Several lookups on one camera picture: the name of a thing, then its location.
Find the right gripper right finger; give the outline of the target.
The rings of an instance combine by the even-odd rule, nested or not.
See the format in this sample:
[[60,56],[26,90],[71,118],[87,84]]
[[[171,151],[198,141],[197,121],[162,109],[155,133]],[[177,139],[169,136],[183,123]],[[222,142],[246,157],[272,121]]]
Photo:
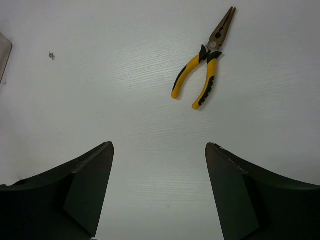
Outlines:
[[225,240],[318,240],[320,187],[281,176],[215,143],[207,169]]

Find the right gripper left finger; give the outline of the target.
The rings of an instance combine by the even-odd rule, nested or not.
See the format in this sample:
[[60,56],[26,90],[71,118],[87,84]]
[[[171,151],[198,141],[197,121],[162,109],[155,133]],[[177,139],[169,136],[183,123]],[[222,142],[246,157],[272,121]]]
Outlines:
[[41,174],[0,186],[2,240],[91,240],[114,159],[112,142]]

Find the yellow handled cutting pliers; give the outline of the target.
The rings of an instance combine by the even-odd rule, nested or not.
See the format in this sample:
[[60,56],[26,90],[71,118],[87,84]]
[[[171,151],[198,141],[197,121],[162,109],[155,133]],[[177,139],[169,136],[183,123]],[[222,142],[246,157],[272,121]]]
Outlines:
[[222,55],[221,48],[227,37],[229,28],[236,13],[235,7],[230,7],[221,22],[210,35],[207,45],[202,45],[199,53],[193,57],[178,74],[172,91],[171,97],[178,99],[188,75],[195,70],[200,64],[206,62],[206,80],[199,97],[192,104],[194,110],[198,110],[207,100],[213,90],[217,72],[217,61]]

